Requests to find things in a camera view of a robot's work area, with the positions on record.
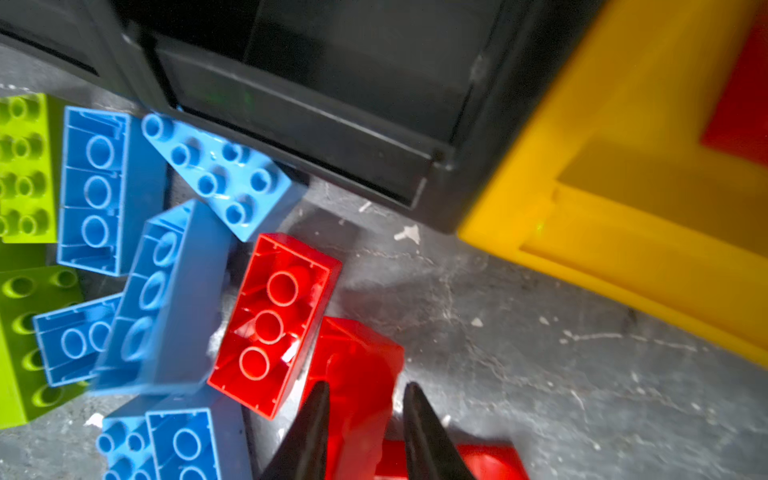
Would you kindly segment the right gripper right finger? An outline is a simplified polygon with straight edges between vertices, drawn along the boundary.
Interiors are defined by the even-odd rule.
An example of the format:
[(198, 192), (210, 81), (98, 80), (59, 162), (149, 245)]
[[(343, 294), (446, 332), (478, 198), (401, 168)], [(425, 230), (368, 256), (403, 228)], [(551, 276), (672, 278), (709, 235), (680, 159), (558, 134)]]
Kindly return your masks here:
[(416, 382), (405, 387), (402, 413), (409, 479), (475, 480)]

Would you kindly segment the red lego brick pile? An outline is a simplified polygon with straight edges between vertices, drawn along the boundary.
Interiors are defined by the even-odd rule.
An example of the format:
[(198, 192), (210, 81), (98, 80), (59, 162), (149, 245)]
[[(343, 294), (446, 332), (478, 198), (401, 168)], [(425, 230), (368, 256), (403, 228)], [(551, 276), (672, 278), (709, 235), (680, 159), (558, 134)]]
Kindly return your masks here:
[[(325, 313), (338, 260), (281, 233), (258, 237), (209, 384), (274, 419), (300, 373), (330, 386), (324, 479), (409, 479), (405, 441), (385, 436), (404, 349), (364, 324)], [(515, 448), (454, 444), (475, 479), (523, 479)]]

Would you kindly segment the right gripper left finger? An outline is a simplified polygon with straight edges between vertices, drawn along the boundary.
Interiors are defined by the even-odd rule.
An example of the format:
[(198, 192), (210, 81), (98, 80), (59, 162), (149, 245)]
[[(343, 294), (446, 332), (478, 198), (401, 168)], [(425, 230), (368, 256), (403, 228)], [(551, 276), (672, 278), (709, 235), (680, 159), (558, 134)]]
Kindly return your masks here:
[(323, 480), (326, 475), (330, 386), (317, 382), (261, 480)]

